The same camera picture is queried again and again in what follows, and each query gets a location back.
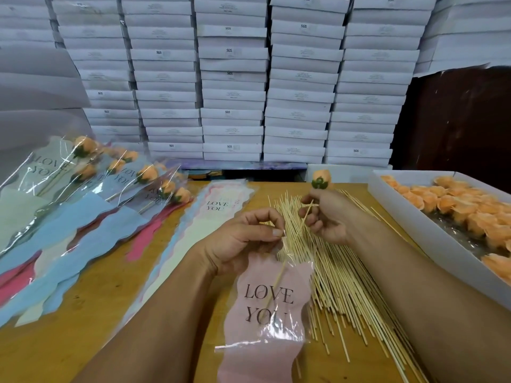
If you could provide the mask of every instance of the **table surface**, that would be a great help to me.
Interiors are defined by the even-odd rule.
[[[190,184],[196,193],[207,182]],[[268,206],[268,197],[278,199],[286,191],[290,195],[305,194],[309,183],[251,183],[256,188],[245,210]],[[406,233],[367,191],[366,184],[336,184],[374,207],[404,237]],[[131,247],[127,242],[107,256],[90,264],[75,286],[64,296],[57,312],[41,317],[35,323],[14,328],[14,321],[0,329],[0,376],[8,383],[68,383],[99,351],[133,302],[157,258],[166,247],[183,214],[180,209],[170,215],[156,232],[143,257],[126,262]],[[215,346],[223,340],[222,325],[227,314],[227,299],[234,277],[217,277],[209,291],[202,312],[193,357],[193,382],[216,381],[222,354]],[[299,356],[302,379],[293,368],[293,381],[304,383],[399,383],[402,379],[393,361],[385,357],[378,342],[367,331],[369,345],[348,327],[343,335],[351,362],[344,356],[341,340],[327,331],[330,355],[321,342],[311,341]],[[407,371],[410,383],[417,382]]]

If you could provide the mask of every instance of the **pile of wooden skewers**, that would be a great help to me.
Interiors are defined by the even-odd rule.
[[[386,222],[375,210],[373,213],[349,193],[343,193],[364,211]],[[338,331],[349,362],[348,347],[342,331],[351,325],[367,346],[367,332],[364,333],[367,330],[378,340],[385,355],[393,359],[405,383],[408,383],[404,373],[406,368],[413,372],[419,382],[427,382],[413,356],[414,351],[404,329],[358,256],[348,246],[329,244],[303,226],[303,220],[298,216],[298,210],[303,206],[300,197],[289,197],[286,193],[274,204],[270,202],[270,205],[286,220],[284,248],[278,253],[278,259],[296,263],[314,262],[312,298],[307,307],[312,338],[321,340],[329,354],[325,335],[329,331],[335,336]],[[325,316],[328,328],[322,327],[321,315]]]

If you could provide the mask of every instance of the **wooden table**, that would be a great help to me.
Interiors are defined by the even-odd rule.
[[[198,192],[207,182],[191,183]],[[290,195],[305,194],[308,183],[252,183],[255,195],[246,210],[268,206],[268,196],[274,200],[288,191]],[[366,206],[375,209],[397,230],[406,233],[367,192],[365,184],[337,184]],[[60,309],[43,316],[38,322],[14,328],[13,322],[0,329],[0,380],[6,383],[68,383],[109,338],[137,292],[145,283],[160,253],[168,244],[179,223],[183,210],[165,221],[155,234],[144,256],[127,263],[124,255],[130,242],[119,246],[82,272],[78,283],[69,290]],[[215,346],[223,340],[221,328],[227,314],[227,299],[234,277],[217,277],[209,292],[201,316],[194,354],[195,383],[216,381],[222,355]],[[350,327],[344,332],[351,362],[347,363],[341,340],[329,333],[327,356],[320,342],[305,344],[299,361],[303,383],[399,383],[401,378],[391,359],[383,354],[378,342],[367,333],[369,346]],[[416,379],[407,374],[410,383]]]

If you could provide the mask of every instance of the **stack of white boxes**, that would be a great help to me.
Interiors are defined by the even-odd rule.
[[[265,161],[321,163],[349,0],[271,0]]]
[[[511,0],[438,0],[415,73],[511,65]]]
[[[152,156],[202,158],[200,74],[190,0],[122,0]]]
[[[393,131],[436,0],[354,0],[325,163],[387,166]]]
[[[54,0],[64,45],[80,72],[91,106],[85,115],[97,139],[143,151],[131,82],[129,45],[117,0]]]
[[[55,48],[61,42],[51,0],[0,0],[0,47]]]
[[[267,0],[195,0],[204,159],[260,161]]]

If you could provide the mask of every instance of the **hand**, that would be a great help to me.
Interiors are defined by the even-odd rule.
[[[343,194],[329,189],[311,189],[302,198],[306,207],[298,210],[300,218],[304,218],[311,201],[319,207],[311,207],[305,225],[311,231],[332,244],[349,244],[348,226],[350,215],[357,213],[356,206]]]
[[[275,227],[262,225],[272,222]],[[194,245],[212,265],[215,274],[241,273],[248,266],[248,254],[269,253],[281,241],[284,217],[274,208],[244,212]]]

